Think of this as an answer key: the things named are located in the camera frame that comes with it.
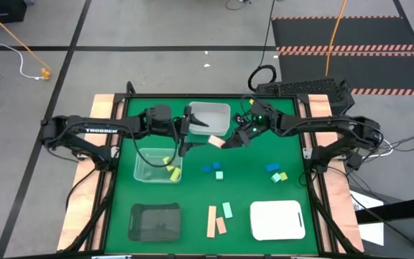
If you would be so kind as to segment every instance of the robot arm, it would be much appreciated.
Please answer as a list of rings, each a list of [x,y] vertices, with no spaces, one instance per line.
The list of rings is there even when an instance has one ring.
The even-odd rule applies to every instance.
[[[96,146],[76,136],[80,133],[118,134],[140,140],[148,135],[171,137],[180,143],[179,156],[184,156],[194,143],[185,142],[190,123],[200,126],[207,124],[197,120],[187,106],[181,117],[171,117],[168,105],[156,105],[145,109],[137,116],[123,119],[96,119],[79,116],[57,116],[41,122],[41,142],[46,148],[55,149],[63,146],[71,150],[72,154],[88,156],[98,168],[111,165],[113,159],[111,147]]]
[[[337,132],[342,137],[334,143],[314,147],[307,154],[310,167],[322,173],[327,170],[330,160],[338,155],[351,158],[352,167],[358,169],[362,157],[353,152],[360,148],[376,150],[382,142],[380,125],[365,117],[299,118],[276,110],[263,100],[254,99],[251,109],[243,115],[236,114],[234,121],[239,125],[232,136],[221,146],[222,149],[250,145],[252,139],[270,130],[279,137],[290,137],[304,132]]]

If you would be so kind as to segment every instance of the green mat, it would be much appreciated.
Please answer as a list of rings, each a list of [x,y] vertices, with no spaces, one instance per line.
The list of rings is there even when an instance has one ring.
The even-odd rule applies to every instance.
[[[240,99],[131,99],[129,115],[135,115],[155,104],[168,104],[172,115],[180,116],[192,101],[227,103],[231,115],[241,113]],[[292,99],[269,99],[275,108],[294,114]],[[237,125],[231,122],[226,137]],[[206,142],[207,136],[190,135],[190,141]],[[137,142],[142,147],[172,148],[173,140],[151,136]],[[106,253],[175,253],[175,254],[317,254],[307,188],[298,183],[303,172],[299,138],[280,138],[271,132],[252,140],[249,147],[220,150],[212,145],[191,149],[183,158],[180,183],[142,183],[134,179],[136,152],[131,140],[124,140],[119,162],[116,190],[105,244]],[[202,165],[218,161],[224,180],[215,173],[204,173]],[[288,180],[273,183],[272,173],[265,170],[279,163]],[[302,240],[257,241],[250,228],[249,208],[254,201],[296,200],[300,203],[305,225]],[[231,204],[233,217],[225,219],[227,233],[207,238],[208,206],[217,206],[217,217],[223,216],[221,204]],[[174,242],[132,242],[128,238],[130,209],[133,204],[171,204],[181,208],[180,239]]]

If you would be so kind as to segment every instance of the transparent bin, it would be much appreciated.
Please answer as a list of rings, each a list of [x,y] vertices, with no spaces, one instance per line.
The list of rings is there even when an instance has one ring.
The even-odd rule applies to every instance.
[[[226,135],[231,121],[231,107],[228,104],[193,101],[190,106],[196,119],[208,125],[208,127],[202,127],[190,124],[191,133],[220,137]]]
[[[164,158],[172,158],[173,148],[141,148],[140,153],[150,163],[155,165],[164,165]],[[180,182],[182,176],[182,163],[183,158],[179,157],[177,153],[171,165],[180,169],[180,176],[178,177],[178,180],[171,181],[170,177],[172,172],[170,172],[166,167],[152,167],[144,162],[143,159],[141,159],[137,154],[137,158],[135,159],[134,178],[135,180],[144,183],[178,183]]]

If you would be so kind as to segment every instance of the floor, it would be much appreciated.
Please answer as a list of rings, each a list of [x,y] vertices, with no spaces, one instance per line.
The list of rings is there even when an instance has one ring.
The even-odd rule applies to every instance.
[[[85,2],[37,0],[24,22],[8,24],[28,45],[63,48],[37,51],[54,71],[50,81],[21,77],[17,54],[0,51],[0,236],[56,84],[61,92],[54,115],[87,116],[95,94],[123,92],[128,80],[139,93],[247,93],[247,78],[261,58],[271,5],[252,0],[233,12],[225,9],[224,0],[92,0],[77,45],[135,48],[83,48],[74,52],[66,77],[58,81]],[[400,2],[414,29],[414,1]],[[337,15],[340,6],[341,0],[284,0],[276,2],[273,16]],[[345,15],[397,15],[397,10],[392,0],[348,1]],[[15,45],[2,29],[0,42]],[[272,33],[268,44],[274,44]],[[278,66],[275,55],[267,51],[264,64]],[[24,56],[24,72],[38,75],[36,60]],[[256,82],[268,77],[263,73]],[[387,140],[414,135],[414,96],[354,99],[350,115],[378,121]],[[414,147],[414,140],[402,148],[408,147]],[[41,150],[4,256],[55,252],[74,171],[75,164]],[[394,152],[363,165],[357,174],[377,193],[414,199],[414,151]]]

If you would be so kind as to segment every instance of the warning tape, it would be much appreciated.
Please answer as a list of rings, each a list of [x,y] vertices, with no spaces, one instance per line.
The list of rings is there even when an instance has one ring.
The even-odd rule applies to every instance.
[[[321,56],[327,56],[326,51],[315,51],[315,52],[311,52],[311,51],[281,51],[279,52],[279,55],[284,56],[284,55],[321,55]],[[414,57],[414,52],[411,53],[379,53],[379,52],[332,52],[330,53],[330,56],[363,56],[363,57]]]
[[[402,18],[398,15],[379,15],[379,16],[345,16],[342,19],[377,19],[377,18]],[[336,16],[327,16],[327,17],[273,17],[272,20],[278,19],[338,19]]]
[[[414,96],[414,89],[353,88],[351,94]]]
[[[277,51],[328,51],[328,46],[285,46]],[[414,51],[414,45],[335,45],[331,51]]]

